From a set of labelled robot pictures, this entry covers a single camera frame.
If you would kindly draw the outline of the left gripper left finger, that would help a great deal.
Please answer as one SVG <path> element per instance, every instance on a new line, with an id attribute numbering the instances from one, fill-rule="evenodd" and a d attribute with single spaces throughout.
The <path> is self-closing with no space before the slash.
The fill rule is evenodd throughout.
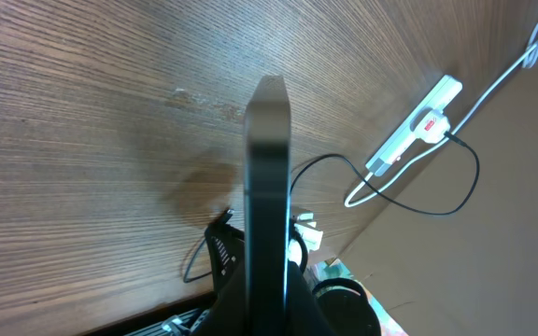
<path id="1" fill-rule="evenodd" d="M 245 336 L 248 332 L 247 271 L 246 265 L 240 264 L 192 335 Z"/>

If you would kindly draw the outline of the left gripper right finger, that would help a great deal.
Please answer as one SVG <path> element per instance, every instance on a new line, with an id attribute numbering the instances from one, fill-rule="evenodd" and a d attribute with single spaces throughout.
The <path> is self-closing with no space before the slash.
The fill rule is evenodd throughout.
<path id="1" fill-rule="evenodd" d="M 307 287 L 299 266 L 288 263 L 287 322 L 285 334 L 292 336 L 333 336 L 315 297 Z"/>

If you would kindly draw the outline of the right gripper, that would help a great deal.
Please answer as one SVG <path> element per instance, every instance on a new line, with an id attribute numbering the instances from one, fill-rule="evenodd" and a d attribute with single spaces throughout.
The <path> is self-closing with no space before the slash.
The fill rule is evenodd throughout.
<path id="1" fill-rule="evenodd" d="M 244 258 L 245 233 L 228 221 L 234 210 L 227 208 L 205 230 L 205 242 L 210 256 L 213 289 L 221 292 Z M 317 229 L 314 213 L 298 206 L 290 208 L 289 261 L 305 269 L 310 252 L 319 250 L 323 231 Z"/>

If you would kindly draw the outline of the Galaxy S25 smartphone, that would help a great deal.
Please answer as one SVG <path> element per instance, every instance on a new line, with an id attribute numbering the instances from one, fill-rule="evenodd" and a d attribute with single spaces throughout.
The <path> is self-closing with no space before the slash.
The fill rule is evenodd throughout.
<path id="1" fill-rule="evenodd" d="M 245 113 L 246 325 L 280 335 L 286 325 L 290 211 L 290 100 L 284 77 L 264 76 Z"/>

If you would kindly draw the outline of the white power strip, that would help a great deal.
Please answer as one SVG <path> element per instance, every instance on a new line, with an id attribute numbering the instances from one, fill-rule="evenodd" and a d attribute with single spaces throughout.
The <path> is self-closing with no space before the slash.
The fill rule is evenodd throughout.
<path id="1" fill-rule="evenodd" d="M 418 103 L 386 142 L 366 162 L 366 169 L 375 176 L 382 176 L 398 161 L 404 152 L 417 140 L 415 129 L 431 110 L 443 110 L 461 92 L 462 83 L 450 75 L 443 77 Z"/>

